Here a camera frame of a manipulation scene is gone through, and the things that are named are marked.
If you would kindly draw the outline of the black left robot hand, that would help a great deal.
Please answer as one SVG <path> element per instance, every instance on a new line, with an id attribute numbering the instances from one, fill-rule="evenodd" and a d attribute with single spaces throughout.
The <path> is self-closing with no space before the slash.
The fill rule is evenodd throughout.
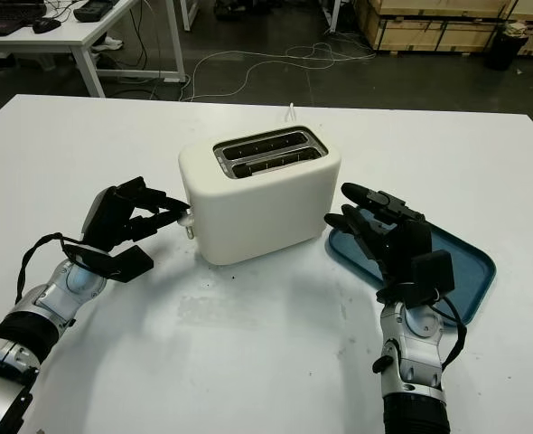
<path id="1" fill-rule="evenodd" d="M 190 205 L 146 186 L 138 176 L 100 192 L 83 223 L 81 243 L 105 252 L 140 241 L 178 222 Z"/>

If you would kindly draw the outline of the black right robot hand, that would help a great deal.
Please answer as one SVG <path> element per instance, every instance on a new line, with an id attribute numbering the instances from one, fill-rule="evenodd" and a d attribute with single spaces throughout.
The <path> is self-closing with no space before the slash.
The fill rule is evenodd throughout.
<path id="1" fill-rule="evenodd" d="M 375 261 L 389 287 L 412 280 L 411 259 L 432 251 L 425 216 L 383 191 L 345 183 L 341 191 L 351 203 L 340 213 L 327 213 L 324 221 L 349 234 L 367 259 Z"/>

